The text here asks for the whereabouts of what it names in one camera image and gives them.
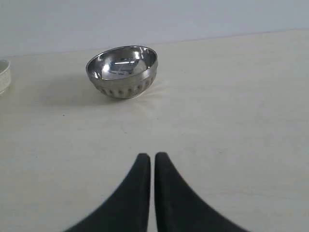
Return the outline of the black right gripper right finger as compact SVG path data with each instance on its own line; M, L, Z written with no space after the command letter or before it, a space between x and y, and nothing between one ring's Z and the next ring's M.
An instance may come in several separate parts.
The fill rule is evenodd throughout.
M179 174L168 154L154 165L154 203L159 232L245 232L204 202Z

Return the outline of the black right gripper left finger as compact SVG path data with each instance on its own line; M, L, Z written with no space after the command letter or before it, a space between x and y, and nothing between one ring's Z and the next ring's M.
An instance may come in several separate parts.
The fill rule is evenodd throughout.
M137 155L130 171L95 211L68 232L146 232L151 192L151 160L146 153Z

